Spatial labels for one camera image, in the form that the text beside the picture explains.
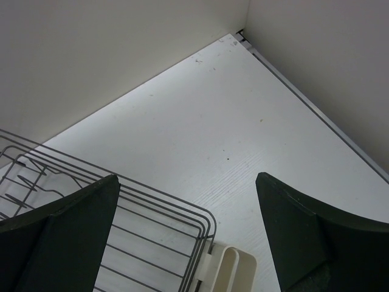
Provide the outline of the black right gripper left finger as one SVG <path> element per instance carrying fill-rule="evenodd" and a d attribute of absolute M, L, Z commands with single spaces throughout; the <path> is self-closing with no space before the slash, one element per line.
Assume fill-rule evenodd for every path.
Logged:
<path fill-rule="evenodd" d="M 119 192 L 109 175 L 1 221 L 1 291 L 92 291 Z"/>

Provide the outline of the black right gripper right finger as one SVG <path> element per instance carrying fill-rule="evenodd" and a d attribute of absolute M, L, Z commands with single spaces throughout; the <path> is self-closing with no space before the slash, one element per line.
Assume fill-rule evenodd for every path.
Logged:
<path fill-rule="evenodd" d="M 388 291 L 388 224 L 333 207 L 266 172 L 256 191 L 281 291 Z"/>

